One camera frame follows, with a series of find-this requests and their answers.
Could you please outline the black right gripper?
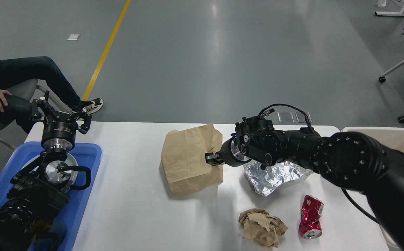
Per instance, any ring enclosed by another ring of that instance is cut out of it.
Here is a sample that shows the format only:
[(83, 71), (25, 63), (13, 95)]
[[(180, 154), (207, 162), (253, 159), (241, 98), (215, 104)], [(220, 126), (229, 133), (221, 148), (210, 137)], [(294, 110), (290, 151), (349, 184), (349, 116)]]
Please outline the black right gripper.
[(232, 137), (224, 142), (218, 152), (205, 153), (205, 162), (213, 167), (222, 164), (239, 167), (250, 161), (251, 158), (243, 155), (237, 146), (236, 137)]

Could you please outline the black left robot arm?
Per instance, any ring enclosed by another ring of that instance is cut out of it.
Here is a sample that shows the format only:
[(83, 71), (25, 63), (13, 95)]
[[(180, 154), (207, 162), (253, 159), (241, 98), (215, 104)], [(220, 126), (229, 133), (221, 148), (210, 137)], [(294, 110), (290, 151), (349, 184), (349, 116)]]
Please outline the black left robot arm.
[(55, 110), (48, 94), (31, 102), (30, 121), (42, 122), (43, 150), (11, 179), (7, 202), (0, 207), (0, 251), (27, 251), (33, 244), (40, 250), (56, 251), (64, 235), (52, 231), (55, 218), (70, 202), (69, 190), (91, 185), (90, 168), (68, 164), (75, 147), (76, 132), (86, 134), (92, 116), (86, 111)]

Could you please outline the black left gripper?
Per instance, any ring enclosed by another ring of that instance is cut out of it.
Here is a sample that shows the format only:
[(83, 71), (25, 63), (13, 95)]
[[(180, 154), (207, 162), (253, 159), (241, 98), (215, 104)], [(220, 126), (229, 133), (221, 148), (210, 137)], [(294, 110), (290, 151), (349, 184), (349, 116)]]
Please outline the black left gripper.
[[(29, 121), (42, 122), (44, 130), (41, 137), (41, 146), (47, 150), (52, 148), (71, 151), (75, 147), (76, 131), (85, 135), (90, 125), (91, 101), (82, 101), (72, 113), (56, 111), (49, 103), (49, 97), (33, 99), (30, 105)], [(83, 121), (78, 128), (77, 121)]]

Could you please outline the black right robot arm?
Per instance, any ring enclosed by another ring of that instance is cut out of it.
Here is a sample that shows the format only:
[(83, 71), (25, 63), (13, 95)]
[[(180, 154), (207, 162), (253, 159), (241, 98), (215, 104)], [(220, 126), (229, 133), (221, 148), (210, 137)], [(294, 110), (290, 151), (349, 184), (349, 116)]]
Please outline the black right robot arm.
[(304, 111), (306, 127), (276, 130), (273, 122), (265, 119), (274, 107), (272, 104), (257, 116), (243, 117), (218, 152), (205, 153), (206, 163), (238, 167), (255, 160), (266, 169), (288, 161), (312, 170), (344, 193), (352, 190), (365, 195), (375, 222), (404, 251), (404, 152), (359, 132), (322, 137)]

